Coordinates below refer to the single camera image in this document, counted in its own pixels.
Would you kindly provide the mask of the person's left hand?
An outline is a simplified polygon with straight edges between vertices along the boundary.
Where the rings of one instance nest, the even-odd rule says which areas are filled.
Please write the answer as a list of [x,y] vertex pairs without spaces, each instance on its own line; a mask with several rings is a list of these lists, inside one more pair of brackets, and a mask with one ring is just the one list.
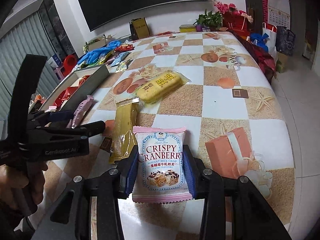
[[[43,201],[44,191],[44,171],[48,170],[46,162],[39,162],[40,170],[31,177],[31,195],[36,205]],[[28,178],[22,172],[16,171],[7,165],[1,166],[1,202],[7,204],[12,209],[18,209],[17,202],[14,200],[12,189],[22,189],[29,184]]]

